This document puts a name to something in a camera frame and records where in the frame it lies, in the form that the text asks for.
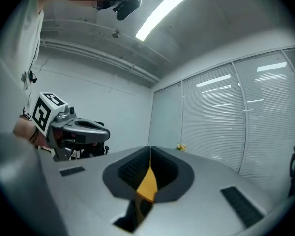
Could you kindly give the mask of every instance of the fluorescent light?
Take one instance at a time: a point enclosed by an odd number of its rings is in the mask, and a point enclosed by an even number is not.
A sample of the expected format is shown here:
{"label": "fluorescent light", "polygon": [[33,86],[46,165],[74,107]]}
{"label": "fluorescent light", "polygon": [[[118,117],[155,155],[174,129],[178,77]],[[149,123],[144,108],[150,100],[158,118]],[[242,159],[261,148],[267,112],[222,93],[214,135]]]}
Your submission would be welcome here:
{"label": "fluorescent light", "polygon": [[286,79],[286,75],[283,75],[283,74],[275,74],[275,75],[265,76],[265,77],[261,77],[261,78],[255,79],[255,82],[257,82],[257,81],[271,80],[271,79],[280,79],[280,78]]}
{"label": "fluorescent light", "polygon": [[209,91],[204,91],[202,93],[212,92],[212,91],[216,91],[216,90],[220,90],[220,89],[227,89],[227,88],[230,88],[230,87],[231,87],[231,85],[227,85],[227,86],[223,86],[223,87],[220,87],[220,88],[212,89],[212,90],[209,90]]}
{"label": "fluorescent light", "polygon": [[232,97],[232,93],[209,93],[205,95],[201,95],[201,98],[226,98],[226,97]]}
{"label": "fluorescent light", "polygon": [[214,83],[214,82],[218,82],[218,81],[229,79],[230,77],[231,77],[231,75],[228,74],[228,75],[225,75],[225,76],[217,77],[217,78],[212,79],[212,80],[201,82],[201,83],[197,84],[196,86],[197,87],[202,87],[202,86],[205,86],[205,85]]}
{"label": "fluorescent light", "polygon": [[273,65],[260,66],[257,68],[257,72],[262,72],[262,71],[267,71],[267,70],[272,70],[272,69],[277,69],[277,68],[283,68],[286,65],[287,65],[287,63],[283,62],[283,63],[273,64]]}
{"label": "fluorescent light", "polygon": [[217,155],[213,155],[212,158],[220,159],[220,160],[222,159],[221,157],[219,157],[219,156],[217,156]]}
{"label": "fluorescent light", "polygon": [[226,112],[218,112],[218,114],[229,114],[232,113],[233,111],[226,111]]}
{"label": "fluorescent light", "polygon": [[249,101],[247,101],[247,103],[257,102],[257,101],[263,101],[263,99],[262,100],[249,100]]}
{"label": "fluorescent light", "polygon": [[226,104],[221,104],[221,105],[214,105],[213,107],[216,108],[216,107],[224,107],[224,106],[230,106],[231,103],[226,103]]}
{"label": "fluorescent light", "polygon": [[136,35],[141,41],[144,41],[149,33],[154,29],[155,26],[178,4],[184,0],[164,0],[162,3],[152,12],[141,29]]}

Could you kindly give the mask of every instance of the black rubber pad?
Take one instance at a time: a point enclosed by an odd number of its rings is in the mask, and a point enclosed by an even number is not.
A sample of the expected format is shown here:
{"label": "black rubber pad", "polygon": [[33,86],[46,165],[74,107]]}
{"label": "black rubber pad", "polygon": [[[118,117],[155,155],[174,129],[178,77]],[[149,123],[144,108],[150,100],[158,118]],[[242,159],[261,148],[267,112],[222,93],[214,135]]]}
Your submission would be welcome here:
{"label": "black rubber pad", "polygon": [[232,186],[221,192],[246,227],[256,224],[263,218],[262,214],[236,187]]}
{"label": "black rubber pad", "polygon": [[85,169],[82,166],[77,166],[77,167],[66,169],[66,170],[60,170],[60,173],[64,177],[64,176],[72,175],[81,171],[85,171]]}

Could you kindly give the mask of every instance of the security camera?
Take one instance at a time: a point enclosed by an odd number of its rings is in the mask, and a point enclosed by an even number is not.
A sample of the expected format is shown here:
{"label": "security camera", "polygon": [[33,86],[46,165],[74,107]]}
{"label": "security camera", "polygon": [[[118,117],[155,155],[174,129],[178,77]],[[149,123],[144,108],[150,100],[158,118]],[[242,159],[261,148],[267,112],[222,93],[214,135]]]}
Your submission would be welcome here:
{"label": "security camera", "polygon": [[119,3],[113,11],[117,13],[118,20],[124,20],[127,16],[129,16],[132,12],[138,9],[142,0],[108,0],[108,1],[99,1],[97,2],[97,7],[95,7],[98,11],[108,9],[114,6],[116,3]]}
{"label": "security camera", "polygon": [[120,32],[118,31],[118,29],[116,31],[114,31],[112,34],[113,38],[119,38],[119,33]]}

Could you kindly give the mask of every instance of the yellow object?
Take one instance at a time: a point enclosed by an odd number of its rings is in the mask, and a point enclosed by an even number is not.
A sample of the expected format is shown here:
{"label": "yellow object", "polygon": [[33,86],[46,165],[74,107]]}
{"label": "yellow object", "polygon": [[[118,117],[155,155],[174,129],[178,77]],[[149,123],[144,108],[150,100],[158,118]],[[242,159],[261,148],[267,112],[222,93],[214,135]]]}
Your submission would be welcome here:
{"label": "yellow object", "polygon": [[155,194],[157,193],[157,183],[154,172],[149,167],[147,174],[145,175],[144,179],[142,180],[139,188],[137,189],[137,193],[142,196],[143,198],[154,202]]}
{"label": "yellow object", "polygon": [[176,149],[179,151],[185,152],[186,151],[186,144],[177,144]]}

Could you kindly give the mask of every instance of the black foam insert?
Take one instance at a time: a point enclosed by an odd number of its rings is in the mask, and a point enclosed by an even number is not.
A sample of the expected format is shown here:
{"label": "black foam insert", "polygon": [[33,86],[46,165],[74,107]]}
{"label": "black foam insert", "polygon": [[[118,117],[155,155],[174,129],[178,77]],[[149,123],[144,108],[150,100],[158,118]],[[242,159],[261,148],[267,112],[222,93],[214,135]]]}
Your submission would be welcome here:
{"label": "black foam insert", "polygon": [[137,190],[149,169],[149,151],[141,153],[118,169],[118,176]]}
{"label": "black foam insert", "polygon": [[106,167],[103,181],[115,197],[134,199],[149,169],[149,154],[150,147],[146,146]]}
{"label": "black foam insert", "polygon": [[150,158],[158,188],[154,202],[178,200],[189,190],[194,181],[191,166],[155,146],[147,146],[106,167],[103,181],[110,192],[115,197],[133,200],[149,169]]}
{"label": "black foam insert", "polygon": [[151,151],[151,168],[158,190],[173,182],[178,176],[178,165],[154,149]]}
{"label": "black foam insert", "polygon": [[232,186],[221,192],[246,227],[254,225],[263,218],[262,214],[236,187]]}
{"label": "black foam insert", "polygon": [[156,146],[151,146],[151,168],[158,187],[155,203],[178,200],[189,190],[195,178],[194,171],[188,163]]}

